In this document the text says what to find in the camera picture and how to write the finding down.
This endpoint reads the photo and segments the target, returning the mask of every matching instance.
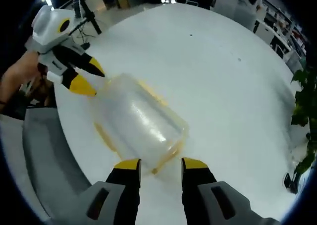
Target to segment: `human arm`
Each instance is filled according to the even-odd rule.
[[[26,52],[3,74],[0,82],[0,111],[22,84],[40,75],[38,57],[36,52]]]

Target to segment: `white table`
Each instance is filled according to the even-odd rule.
[[[294,201],[282,185],[294,94],[283,60],[243,26],[212,11],[167,4],[116,24],[87,51],[109,76],[143,80],[190,126],[181,156],[200,159],[263,217],[281,219]],[[84,96],[55,85],[69,147],[91,183],[105,181],[118,156],[95,131]],[[181,165],[142,178],[136,224],[186,224]]]

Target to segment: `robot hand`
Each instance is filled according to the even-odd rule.
[[[140,204],[141,160],[117,164],[106,182],[83,192],[74,206],[52,223],[67,225],[134,225]],[[278,225],[253,212],[250,201],[225,182],[217,182],[208,166],[182,158],[182,203],[188,225]]]
[[[74,18],[72,10],[51,11],[49,6],[42,6],[32,22],[33,34],[25,47],[39,53],[39,71],[46,74],[48,80],[64,85],[73,93],[94,96],[95,89],[75,68],[100,77],[105,77],[105,73],[97,60],[68,35],[73,29]]]

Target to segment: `transparent plastic container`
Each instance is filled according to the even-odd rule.
[[[182,149],[188,125],[145,85],[122,74],[91,99],[96,130],[122,160],[142,159],[156,174]]]

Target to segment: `chair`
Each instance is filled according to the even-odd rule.
[[[57,109],[28,109],[22,138],[26,167],[36,196],[48,216],[55,217],[91,184],[67,144]]]
[[[283,57],[283,60],[285,61],[286,65],[288,66],[288,68],[291,70],[293,74],[297,70],[303,69],[303,66],[300,62],[300,57],[294,49],[286,53]]]
[[[197,2],[191,1],[191,0],[177,0],[177,2],[178,2],[178,3],[186,3],[186,4],[198,6],[198,3],[197,3]]]
[[[274,38],[274,33],[271,29],[268,29],[262,22],[258,22],[258,28],[255,32],[255,35],[260,37],[263,41],[265,41],[268,45],[272,42]]]
[[[279,45],[275,46],[275,52],[279,55],[280,58],[283,59],[284,52],[283,52],[282,48]]]

